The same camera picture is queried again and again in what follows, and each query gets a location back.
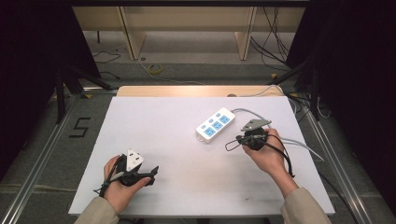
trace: beige sleeve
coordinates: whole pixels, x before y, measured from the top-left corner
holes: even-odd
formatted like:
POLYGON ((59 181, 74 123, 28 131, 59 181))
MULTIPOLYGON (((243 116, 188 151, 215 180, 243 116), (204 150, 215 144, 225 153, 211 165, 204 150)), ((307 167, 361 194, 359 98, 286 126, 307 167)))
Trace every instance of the beige sleeve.
POLYGON ((101 197, 93 198, 78 217, 76 224, 117 224, 119 217, 108 201, 101 197))
POLYGON ((318 202, 304 188, 295 189, 286 197, 281 213, 287 224, 331 223, 318 202))

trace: white device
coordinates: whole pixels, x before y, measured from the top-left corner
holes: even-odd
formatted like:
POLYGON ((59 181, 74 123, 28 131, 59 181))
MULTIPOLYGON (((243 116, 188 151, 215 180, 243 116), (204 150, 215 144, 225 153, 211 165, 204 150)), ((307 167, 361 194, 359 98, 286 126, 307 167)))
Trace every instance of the white device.
POLYGON ((139 153, 128 149, 126 157, 126 171, 132 171, 136 166, 143 163, 145 159, 139 155, 139 153))
POLYGON ((223 107, 195 129, 198 140, 210 143, 234 120, 235 114, 223 107))

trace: power strip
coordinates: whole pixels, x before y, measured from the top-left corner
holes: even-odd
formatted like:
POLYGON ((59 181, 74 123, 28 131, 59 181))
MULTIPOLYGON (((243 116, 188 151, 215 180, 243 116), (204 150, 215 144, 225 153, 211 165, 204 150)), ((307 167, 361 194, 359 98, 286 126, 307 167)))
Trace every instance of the power strip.
POLYGON ((234 120, 235 114, 223 107, 195 129, 198 140, 210 143, 234 120))

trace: forearm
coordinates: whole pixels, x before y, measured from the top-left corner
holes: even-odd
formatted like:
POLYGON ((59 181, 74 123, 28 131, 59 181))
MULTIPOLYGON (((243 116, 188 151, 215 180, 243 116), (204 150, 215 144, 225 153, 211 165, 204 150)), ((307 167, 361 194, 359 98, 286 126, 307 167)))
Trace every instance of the forearm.
POLYGON ((286 170, 272 172, 270 173, 270 176, 276 182, 280 192, 282 192, 283 198, 286 198, 292 191, 299 188, 286 170))

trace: hand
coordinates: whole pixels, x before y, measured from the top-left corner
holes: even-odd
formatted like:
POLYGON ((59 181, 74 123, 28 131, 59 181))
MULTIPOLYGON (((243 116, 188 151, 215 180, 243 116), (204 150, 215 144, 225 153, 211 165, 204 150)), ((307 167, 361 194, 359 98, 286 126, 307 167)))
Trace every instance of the hand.
MULTIPOLYGON (((284 151, 282 144, 279 142, 279 134, 276 129, 266 129, 268 132, 267 143, 284 151)), ((278 152, 268 146, 263 146, 256 151, 247 146, 242 146, 245 152, 256 162, 257 166, 269 175, 274 175, 279 172, 287 172, 285 168, 284 158, 278 152)))
MULTIPOLYGON (((110 174, 111 168, 114 166, 118 158, 119 156, 113 157, 105 165, 105 179, 110 174)), ((108 186, 104 198, 111 204, 118 215, 125 210, 134 194, 145 187, 149 181, 150 177, 145 177, 131 187, 123 186, 120 181, 114 181, 108 186)))
MULTIPOLYGON (((278 148, 280 151, 284 151, 282 144, 279 142, 280 137, 277 130, 267 129, 265 131, 269 134, 267 137, 267 143, 278 148)), ((284 198, 286 198, 293 190, 298 188, 296 182, 294 182, 286 171, 284 158, 277 151, 268 146, 263 146, 258 151, 247 146, 242 146, 242 148, 261 170, 274 179, 284 198)))

